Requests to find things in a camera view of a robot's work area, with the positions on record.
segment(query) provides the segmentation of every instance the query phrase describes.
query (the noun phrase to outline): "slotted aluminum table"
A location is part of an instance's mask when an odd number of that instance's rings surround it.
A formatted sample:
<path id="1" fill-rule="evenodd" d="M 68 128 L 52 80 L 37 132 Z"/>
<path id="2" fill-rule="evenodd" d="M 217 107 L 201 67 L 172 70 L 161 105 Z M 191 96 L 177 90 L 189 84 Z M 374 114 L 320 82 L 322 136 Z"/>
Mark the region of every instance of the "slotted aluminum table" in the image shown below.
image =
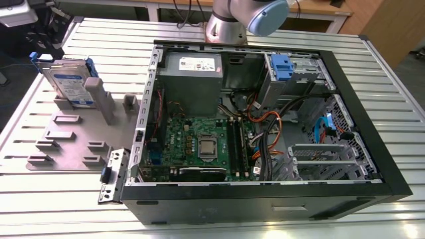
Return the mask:
<path id="1" fill-rule="evenodd" d="M 204 41 L 204 34 L 201 28 L 177 30 L 173 23 L 87 18 L 73 24 L 64 51 L 67 57 L 92 57 L 115 98 L 124 94 L 141 98 L 153 39 Z M 124 205 L 97 205 L 99 172 L 25 169 L 25 158 L 37 151 L 35 141 L 57 111 L 55 92 L 39 75 L 0 135 L 0 235 L 425 238 L 425 114 L 374 47 L 357 36 L 295 31 L 248 35 L 248 40 L 251 45 L 334 52 L 414 194 L 336 221 L 145 227 Z"/>

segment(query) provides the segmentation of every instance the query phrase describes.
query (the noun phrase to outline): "floor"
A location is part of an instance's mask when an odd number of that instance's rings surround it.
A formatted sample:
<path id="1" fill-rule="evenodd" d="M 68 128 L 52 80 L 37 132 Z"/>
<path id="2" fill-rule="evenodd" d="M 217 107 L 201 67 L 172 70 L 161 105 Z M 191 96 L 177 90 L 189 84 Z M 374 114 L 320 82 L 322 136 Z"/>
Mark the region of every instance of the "floor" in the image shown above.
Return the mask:
<path id="1" fill-rule="evenodd" d="M 0 131 L 37 75 L 36 68 L 31 65 L 16 65 L 1 69 L 3 66 L 20 63 L 28 64 L 28 58 L 15 59 L 0 52 L 0 73 L 9 79 L 9 84 L 0 87 Z M 421 107 L 425 108 L 425 60 L 408 55 L 394 72 Z"/>
<path id="2" fill-rule="evenodd" d="M 36 67 L 29 63 L 28 57 L 15 59 L 0 52 L 0 74 L 8 79 L 7 85 L 0 86 L 0 132 L 37 76 Z"/>
<path id="3" fill-rule="evenodd" d="M 425 109 L 425 59 L 416 59 L 414 55 L 409 54 L 398 64 L 394 72 L 418 104 Z"/>

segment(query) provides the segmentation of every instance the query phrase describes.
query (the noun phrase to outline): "power supply label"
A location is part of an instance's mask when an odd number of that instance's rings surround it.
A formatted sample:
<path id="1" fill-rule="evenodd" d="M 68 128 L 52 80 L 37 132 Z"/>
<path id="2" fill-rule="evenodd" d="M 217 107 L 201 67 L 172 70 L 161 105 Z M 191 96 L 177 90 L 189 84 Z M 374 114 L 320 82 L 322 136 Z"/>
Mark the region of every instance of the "power supply label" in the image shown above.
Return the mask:
<path id="1" fill-rule="evenodd" d="M 89 106 L 93 104 L 93 98 L 84 89 L 84 78 L 79 75 L 53 74 L 60 91 L 73 104 Z"/>
<path id="2" fill-rule="evenodd" d="M 183 57 L 179 62 L 181 71 L 215 71 L 213 58 Z"/>

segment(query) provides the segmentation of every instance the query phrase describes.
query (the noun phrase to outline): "ram slot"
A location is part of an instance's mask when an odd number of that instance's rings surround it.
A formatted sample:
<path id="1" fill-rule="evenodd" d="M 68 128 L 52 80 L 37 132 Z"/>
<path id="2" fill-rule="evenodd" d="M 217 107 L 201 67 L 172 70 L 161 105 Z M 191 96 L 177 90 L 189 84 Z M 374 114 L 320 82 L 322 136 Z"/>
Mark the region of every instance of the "ram slot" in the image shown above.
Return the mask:
<path id="1" fill-rule="evenodd" d="M 229 168 L 232 175 L 236 174 L 236 151 L 235 151 L 235 134 L 233 134 L 233 121 L 227 121 L 227 148 L 229 158 Z"/>
<path id="2" fill-rule="evenodd" d="M 236 148 L 236 165 L 237 165 L 237 170 L 236 170 L 236 176 L 240 175 L 240 173 L 244 170 L 244 151 L 243 151 L 243 146 L 241 146 L 241 135 L 240 135 L 240 123 L 239 121 L 235 121 L 233 123 L 233 133 L 235 133 L 235 148 Z"/>
<path id="3" fill-rule="evenodd" d="M 245 172 L 245 177 L 248 177 L 248 155 L 247 155 L 247 140 L 245 140 L 245 126 L 244 121 L 240 120 L 240 145 L 243 149 L 243 167 L 241 171 Z"/>

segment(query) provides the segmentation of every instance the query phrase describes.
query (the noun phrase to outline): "sticker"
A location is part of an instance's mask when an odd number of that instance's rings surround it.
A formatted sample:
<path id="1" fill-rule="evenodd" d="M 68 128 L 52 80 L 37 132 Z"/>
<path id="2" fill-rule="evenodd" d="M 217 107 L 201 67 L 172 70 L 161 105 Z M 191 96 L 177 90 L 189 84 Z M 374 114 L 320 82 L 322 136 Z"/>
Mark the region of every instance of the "sticker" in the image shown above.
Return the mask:
<path id="1" fill-rule="evenodd" d="M 260 173 L 261 173 L 261 168 L 255 167 L 252 172 L 253 172 L 255 174 L 260 174 Z"/>
<path id="2" fill-rule="evenodd" d="M 84 79 L 79 75 L 53 74 L 60 91 L 73 104 L 93 104 L 93 98 L 83 87 Z"/>
<path id="3" fill-rule="evenodd" d="M 179 62 L 181 71 L 216 71 L 213 58 L 183 57 Z"/>
<path id="4" fill-rule="evenodd" d="M 255 102 L 252 103 L 252 105 L 253 105 L 257 109 L 260 109 L 260 107 L 261 107 L 261 105 L 260 105 L 260 103 L 259 103 L 257 101 L 255 101 Z"/>
<path id="5" fill-rule="evenodd" d="M 349 15 L 350 15 L 349 12 L 341 12 L 341 11 L 336 11 L 334 14 L 336 14 L 336 15 L 345 15 L 345 16 L 349 16 Z"/>

